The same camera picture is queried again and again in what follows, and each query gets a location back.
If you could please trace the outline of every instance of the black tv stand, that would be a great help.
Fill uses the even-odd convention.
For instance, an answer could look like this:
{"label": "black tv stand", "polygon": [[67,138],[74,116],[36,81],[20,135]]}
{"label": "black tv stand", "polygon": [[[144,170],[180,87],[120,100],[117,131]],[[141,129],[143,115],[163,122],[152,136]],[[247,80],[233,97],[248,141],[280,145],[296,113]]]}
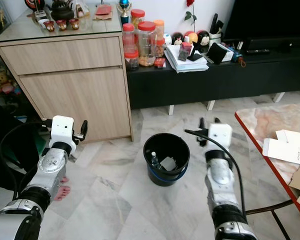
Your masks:
{"label": "black tv stand", "polygon": [[142,67],[127,71],[132,109],[169,106],[228,98],[258,96],[300,90],[300,47],[290,52],[242,53],[246,67],[238,63],[208,63],[206,71],[176,73],[166,68]]}

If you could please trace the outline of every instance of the television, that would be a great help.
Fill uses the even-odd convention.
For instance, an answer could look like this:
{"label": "television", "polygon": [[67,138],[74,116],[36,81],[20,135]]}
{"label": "television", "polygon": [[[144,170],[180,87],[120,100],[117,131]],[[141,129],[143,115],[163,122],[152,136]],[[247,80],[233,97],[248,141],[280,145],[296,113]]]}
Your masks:
{"label": "television", "polygon": [[246,49],[300,46],[300,0],[235,0],[224,41]]}

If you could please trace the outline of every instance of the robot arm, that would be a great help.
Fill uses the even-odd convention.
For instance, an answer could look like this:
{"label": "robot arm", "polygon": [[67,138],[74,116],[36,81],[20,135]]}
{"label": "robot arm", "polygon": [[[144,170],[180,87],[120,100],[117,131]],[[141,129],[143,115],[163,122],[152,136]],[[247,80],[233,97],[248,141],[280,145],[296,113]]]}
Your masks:
{"label": "robot arm", "polygon": [[[221,144],[227,151],[231,143],[232,128],[228,124],[212,123],[209,129],[204,128],[203,118],[199,130],[185,130],[197,136],[208,136]],[[211,141],[198,137],[201,147],[205,147],[207,175],[205,184],[208,188],[208,205],[215,228],[216,240],[258,240],[248,225],[245,214],[238,204],[232,172],[232,162],[225,152]]]}
{"label": "robot arm", "polygon": [[43,155],[37,172],[16,200],[0,210],[0,240],[37,240],[44,212],[55,198],[59,183],[66,175],[66,163],[88,131],[85,120],[81,133],[73,130],[74,119],[55,116],[43,125],[51,128],[50,149]]}

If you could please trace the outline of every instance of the cabinet door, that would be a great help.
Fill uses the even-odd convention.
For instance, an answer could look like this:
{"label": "cabinet door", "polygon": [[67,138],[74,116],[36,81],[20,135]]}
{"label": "cabinet door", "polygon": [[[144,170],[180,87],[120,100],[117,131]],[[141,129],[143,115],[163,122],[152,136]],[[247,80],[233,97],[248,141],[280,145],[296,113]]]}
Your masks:
{"label": "cabinet door", "polygon": [[131,135],[121,68],[34,74],[20,80],[44,118],[72,117],[76,132],[87,120],[87,141]]}

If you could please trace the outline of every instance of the power cord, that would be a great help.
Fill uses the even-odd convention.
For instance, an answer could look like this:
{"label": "power cord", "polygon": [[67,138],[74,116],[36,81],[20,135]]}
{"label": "power cord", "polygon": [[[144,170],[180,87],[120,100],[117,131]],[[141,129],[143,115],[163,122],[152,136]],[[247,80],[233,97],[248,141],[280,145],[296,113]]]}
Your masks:
{"label": "power cord", "polygon": [[6,140],[6,138],[13,133],[15,130],[24,127],[24,126],[28,126],[28,125],[35,125],[35,124],[41,124],[42,125],[42,121],[32,121],[32,122],[26,122],[23,123],[21,125],[18,125],[16,127],[14,127],[13,129],[11,129],[6,135],[4,135],[4,137],[2,138],[1,142],[0,142],[0,161],[2,163],[2,165],[4,166],[5,170],[7,171],[7,173],[9,174],[12,182],[13,182],[13,197],[12,197],[12,201],[17,199],[17,194],[18,194],[18,185],[17,185],[17,181],[15,176],[13,175],[12,171],[10,170],[10,167],[7,165],[5,159],[4,159],[4,154],[3,154],[3,143]]}
{"label": "power cord", "polygon": [[239,169],[239,166],[236,162],[236,160],[234,159],[234,157],[230,154],[230,152],[224,148],[224,146],[222,146],[220,143],[218,143],[217,141],[213,140],[212,138],[206,136],[206,135],[203,135],[203,134],[200,134],[196,131],[192,131],[192,130],[188,130],[188,129],[185,129],[184,130],[186,133],[188,134],[192,134],[192,135],[195,135],[197,137],[200,137],[200,138],[203,138],[203,139],[206,139],[212,143],[214,143],[215,145],[217,145],[219,148],[221,148],[228,156],[229,158],[231,159],[231,161],[233,162],[235,168],[236,168],[236,171],[238,173],[238,178],[239,178],[239,185],[240,185],[240,196],[241,196],[241,208],[242,208],[242,214],[243,214],[243,217],[245,220],[247,220],[247,216],[246,216],[246,206],[245,206],[245,196],[244,196],[244,186],[243,186],[243,183],[242,183],[242,177],[241,177],[241,173],[240,173],[240,169]]}

